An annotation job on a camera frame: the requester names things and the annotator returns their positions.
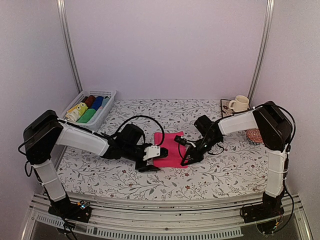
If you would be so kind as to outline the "pink towel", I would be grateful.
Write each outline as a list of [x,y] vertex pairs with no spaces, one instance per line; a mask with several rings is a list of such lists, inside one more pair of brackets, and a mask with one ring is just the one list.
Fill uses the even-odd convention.
[[182,157],[179,155],[178,143],[174,141],[174,138],[178,136],[183,136],[182,131],[175,133],[165,133],[164,142],[161,147],[168,150],[168,156],[163,158],[154,158],[153,165],[158,168],[179,168],[186,169],[187,166],[182,166]]

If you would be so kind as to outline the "green and cream patterned towel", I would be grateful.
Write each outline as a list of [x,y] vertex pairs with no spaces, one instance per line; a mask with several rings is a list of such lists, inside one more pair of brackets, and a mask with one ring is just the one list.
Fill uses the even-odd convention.
[[81,118],[81,116],[86,112],[87,109],[87,105],[84,102],[80,102],[66,112],[65,118],[68,121],[75,123]]

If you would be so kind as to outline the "right robot arm white sleeve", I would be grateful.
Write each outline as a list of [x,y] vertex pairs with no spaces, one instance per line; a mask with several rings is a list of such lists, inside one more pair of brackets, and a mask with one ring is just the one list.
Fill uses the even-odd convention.
[[203,115],[194,125],[202,138],[224,138],[234,132],[259,130],[268,157],[267,184],[262,202],[243,206],[240,216],[245,223],[251,223],[283,215],[282,198],[288,192],[285,181],[289,170],[289,154],[297,129],[292,114],[273,101],[267,101],[216,121]]

